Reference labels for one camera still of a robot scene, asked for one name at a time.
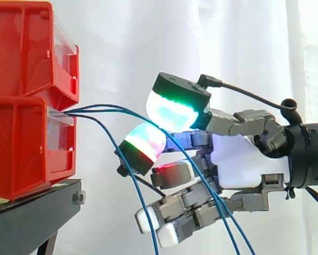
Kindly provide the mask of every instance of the cable connector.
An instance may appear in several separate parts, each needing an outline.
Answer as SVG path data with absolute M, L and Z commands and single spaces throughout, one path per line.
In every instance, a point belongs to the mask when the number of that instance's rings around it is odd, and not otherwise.
M 222 87 L 223 82 L 222 80 L 219 80 L 212 76 L 201 74 L 199 77 L 199 80 L 197 81 L 197 84 L 199 84 L 203 88 L 208 88 L 208 87 L 220 88 Z

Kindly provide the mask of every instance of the robotic hand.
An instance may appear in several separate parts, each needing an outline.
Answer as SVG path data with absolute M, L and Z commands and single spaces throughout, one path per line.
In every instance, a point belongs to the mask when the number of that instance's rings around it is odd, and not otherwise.
M 198 150 L 192 159 L 218 194 L 222 190 L 238 190 L 230 198 L 223 198 L 231 213 L 268 211 L 269 192 L 287 191 L 287 198 L 294 198 L 294 188 L 318 185 L 318 123 L 302 124 L 295 101 L 286 99 L 277 106 L 290 123 L 281 126 L 265 110 L 230 115 L 208 108 L 209 86 L 249 94 L 206 75 L 193 83 L 160 73 L 148 99 L 147 112 L 154 122 L 173 132 L 196 129 L 172 135 L 185 150 Z M 165 143 L 157 143 L 161 149 L 156 156 L 178 151 L 168 138 Z M 145 175 L 154 162 L 139 163 L 145 160 L 138 154 L 133 157 L 137 161 L 132 162 L 132 168 Z M 122 165 L 118 171 L 126 176 Z M 151 180 L 155 187 L 170 189 L 193 181 L 195 176 L 191 164 L 179 160 L 153 168 Z M 194 231 L 221 218 L 201 181 L 149 204 L 148 210 L 162 248 L 181 243 Z M 143 209 L 136 212 L 135 218 L 141 233 L 150 231 Z

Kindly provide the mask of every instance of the black cylinder mount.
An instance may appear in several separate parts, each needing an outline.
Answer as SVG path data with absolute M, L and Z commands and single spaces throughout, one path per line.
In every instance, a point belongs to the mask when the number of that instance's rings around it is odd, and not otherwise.
M 294 142 L 288 154 L 291 176 L 288 186 L 318 185 L 318 123 L 292 125 L 286 130 Z

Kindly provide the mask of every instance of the metal bolt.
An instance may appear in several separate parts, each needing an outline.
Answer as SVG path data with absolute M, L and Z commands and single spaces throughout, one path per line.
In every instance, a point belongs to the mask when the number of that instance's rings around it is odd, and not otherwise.
M 76 194 L 73 194 L 73 204 L 75 205 L 84 205 L 85 204 L 85 191 L 79 191 Z

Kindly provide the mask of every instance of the red plastic bin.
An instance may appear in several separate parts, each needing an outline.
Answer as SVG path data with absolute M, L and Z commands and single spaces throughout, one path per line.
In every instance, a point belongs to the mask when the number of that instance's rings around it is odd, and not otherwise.
M 79 101 L 79 49 L 47 2 L 0 2 L 0 97 L 39 96 L 59 111 Z
M 75 149 L 75 118 L 41 98 L 0 98 L 0 198 L 15 200 L 74 175 Z

